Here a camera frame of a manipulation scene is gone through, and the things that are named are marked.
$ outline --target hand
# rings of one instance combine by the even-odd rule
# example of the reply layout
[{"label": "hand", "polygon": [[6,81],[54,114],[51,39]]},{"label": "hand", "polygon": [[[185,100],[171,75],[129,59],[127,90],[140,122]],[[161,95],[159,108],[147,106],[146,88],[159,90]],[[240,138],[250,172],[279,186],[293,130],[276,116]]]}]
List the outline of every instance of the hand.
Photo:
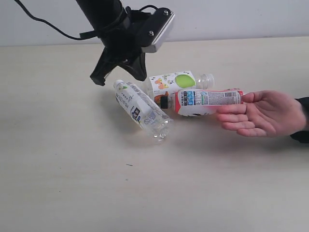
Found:
[{"label": "hand", "polygon": [[220,106],[217,119],[226,130],[246,137],[286,136],[307,125],[302,105],[276,91],[252,92],[243,96],[247,104]]}]

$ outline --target table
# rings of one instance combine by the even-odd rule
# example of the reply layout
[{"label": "table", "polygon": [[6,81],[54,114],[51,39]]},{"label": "table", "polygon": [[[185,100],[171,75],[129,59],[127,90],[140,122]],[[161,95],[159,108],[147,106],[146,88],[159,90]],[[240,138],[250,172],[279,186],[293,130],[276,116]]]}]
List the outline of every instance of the table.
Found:
[{"label": "table", "polygon": [[[172,115],[152,144],[90,80],[102,45],[0,48],[3,232],[303,232],[309,148]],[[309,37],[165,43],[148,75],[213,73],[215,88],[308,96]]]}]

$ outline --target nutrition label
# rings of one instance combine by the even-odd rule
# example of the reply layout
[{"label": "nutrition label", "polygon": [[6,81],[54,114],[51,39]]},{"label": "nutrition label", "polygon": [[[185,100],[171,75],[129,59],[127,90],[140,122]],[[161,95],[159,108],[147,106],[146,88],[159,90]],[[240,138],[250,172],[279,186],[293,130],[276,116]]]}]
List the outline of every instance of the nutrition label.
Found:
[{"label": "nutrition label", "polygon": [[239,91],[183,91],[181,94],[181,106],[240,104],[241,96],[242,93]]}]

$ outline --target finger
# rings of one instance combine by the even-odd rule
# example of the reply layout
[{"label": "finger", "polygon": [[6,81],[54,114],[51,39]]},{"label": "finger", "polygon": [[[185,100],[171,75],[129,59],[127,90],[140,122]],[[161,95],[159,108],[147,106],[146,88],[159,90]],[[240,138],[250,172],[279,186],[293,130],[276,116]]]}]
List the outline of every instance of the finger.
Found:
[{"label": "finger", "polygon": [[240,129],[253,129],[255,128],[255,124],[253,122],[236,122],[236,123],[232,123],[232,122],[224,122],[222,123],[222,127],[226,130],[231,130],[231,131],[237,131]]},{"label": "finger", "polygon": [[245,104],[223,105],[217,108],[217,113],[243,115],[246,113],[246,108]]},{"label": "finger", "polygon": [[245,137],[267,137],[267,132],[260,128],[254,129],[239,129],[237,134]]},{"label": "finger", "polygon": [[217,120],[220,122],[243,122],[249,119],[246,115],[217,114]]},{"label": "finger", "polygon": [[253,103],[253,102],[259,102],[262,100],[265,96],[267,91],[258,91],[258,92],[251,92],[242,97],[242,100],[246,103]]}]

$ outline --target plastic bottle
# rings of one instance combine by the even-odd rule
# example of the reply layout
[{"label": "plastic bottle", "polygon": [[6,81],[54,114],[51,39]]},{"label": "plastic bottle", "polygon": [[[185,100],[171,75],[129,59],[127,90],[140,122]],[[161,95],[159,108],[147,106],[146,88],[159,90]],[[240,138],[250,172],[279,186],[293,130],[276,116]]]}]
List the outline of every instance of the plastic bottle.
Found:
[{"label": "plastic bottle", "polygon": [[194,77],[191,71],[185,71],[146,78],[141,88],[156,104],[160,105],[161,97],[169,96],[181,89],[209,89],[213,86],[212,74]]},{"label": "plastic bottle", "polygon": [[172,108],[183,116],[210,115],[220,105],[243,104],[243,91],[227,89],[224,91],[208,91],[201,89],[182,89],[168,97],[161,97],[161,108]]},{"label": "plastic bottle", "polygon": [[114,83],[116,99],[131,118],[150,136],[161,142],[168,135],[173,120],[142,90],[131,82]]}]

